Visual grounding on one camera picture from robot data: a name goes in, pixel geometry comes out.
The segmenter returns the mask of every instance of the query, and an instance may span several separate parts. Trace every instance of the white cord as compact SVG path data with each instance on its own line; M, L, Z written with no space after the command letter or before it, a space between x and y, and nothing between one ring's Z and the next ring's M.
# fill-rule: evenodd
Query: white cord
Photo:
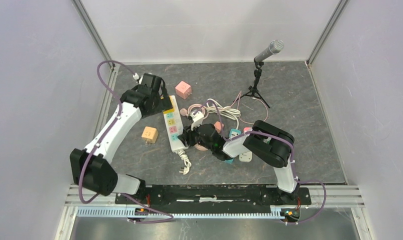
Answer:
M240 110L231 108L232 105L223 107L222 105L219 104L219 102L217 102L216 100L214 100L212 98L209 98L208 100L211 100L216 104L217 109L219 110L219 112L222 116L237 121L237 127L235 127L235 129L239 129L239 125L240 125L239 117L241 116ZM187 109L188 114L190 114L193 109L200 108L200 106L201 106L201 104L193 104L193 105L189 106ZM203 119L206 119L209 116L209 114L217 114L217 111L216 111L215 106L213 106L213 105L210 106L209 103L206 103L206 107L201 108L201 113L204 115Z
M188 158L188 155L186 154L186 151L181 149L176 153L179 155L179 157L181 157L181 159L184 161L184 165L185 165L185 167L181 167L179 172L184 175L188 174L190 171L190 168L191 168L191 162L190 162L190 159Z

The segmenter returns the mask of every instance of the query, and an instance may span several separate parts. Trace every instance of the white panel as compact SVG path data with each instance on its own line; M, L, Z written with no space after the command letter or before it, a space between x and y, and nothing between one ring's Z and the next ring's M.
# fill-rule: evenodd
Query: white panel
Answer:
M54 238L69 154L100 112L102 60L70 1L0 1L0 239Z
M127 63L306 60L338 0L83 0L112 58Z
M313 63L378 239L403 239L403 1L350 1Z

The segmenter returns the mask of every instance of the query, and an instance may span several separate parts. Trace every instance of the silver microphone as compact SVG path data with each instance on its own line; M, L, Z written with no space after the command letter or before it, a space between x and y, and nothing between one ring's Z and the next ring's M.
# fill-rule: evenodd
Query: silver microphone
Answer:
M284 42L282 40L273 40L265 50L254 58L254 61L260 63L274 54L279 54L283 48Z

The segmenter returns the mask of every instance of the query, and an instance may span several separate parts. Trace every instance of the floor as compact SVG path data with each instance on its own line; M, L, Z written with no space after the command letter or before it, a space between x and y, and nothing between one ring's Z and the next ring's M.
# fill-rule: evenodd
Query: floor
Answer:
M317 209L303 209L301 218ZM360 239L349 208L325 208L313 221L298 226L284 226L273 219L191 219L177 218L162 224L132 224L123 218L78 217L72 240L179 239Z
M254 80L252 62L194 63L134 65L139 73L152 73L162 77L170 95L175 86L185 81L191 85L192 95L187 99L177 96L179 108L204 103L213 98L223 106L230 105L240 91L245 93ZM296 172L300 179L318 179L325 183L345 181L330 130L327 126L316 89L304 62L266 62L258 88L269 103L267 123L291 133L295 138ZM135 85L125 68L119 68L114 90L120 95ZM116 108L112 102L111 116ZM241 118L246 122L264 120L267 113L263 104L249 97L241 99ZM182 119L184 125L190 121ZM211 114L204 123L214 123L217 115ZM225 119L229 133L236 122ZM146 144L141 138L145 126L159 132L155 144ZM239 129L250 124L240 122ZM216 159L208 151L195 148L186 150L192 167L182 175L179 169L183 161L172 153L162 114L139 121L119 146L112 166L122 174L130 174L146 180L147 184L274 184L277 178L273 168L253 156L251 162L235 159L232 164Z

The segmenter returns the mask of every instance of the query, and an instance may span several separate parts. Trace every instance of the microphone stand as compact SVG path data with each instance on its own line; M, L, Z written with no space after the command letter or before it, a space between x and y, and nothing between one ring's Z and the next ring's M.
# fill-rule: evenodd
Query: microphone stand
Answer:
M259 83L259 80L261 79L261 76L262 76L262 66L263 65L264 65L263 61L261 61L261 62L254 61L254 66L256 67L256 70L254 70L254 77L255 77L254 86L249 86L248 87L248 92L243 94L243 95L241 95L239 97L239 99L237 99L237 100L240 100L244 96L255 98L255 99L260 99L265 103L265 105L268 108L271 108L268 105L268 103L265 101L265 99L262 97L262 95L259 93L259 90L258 90L258 83Z

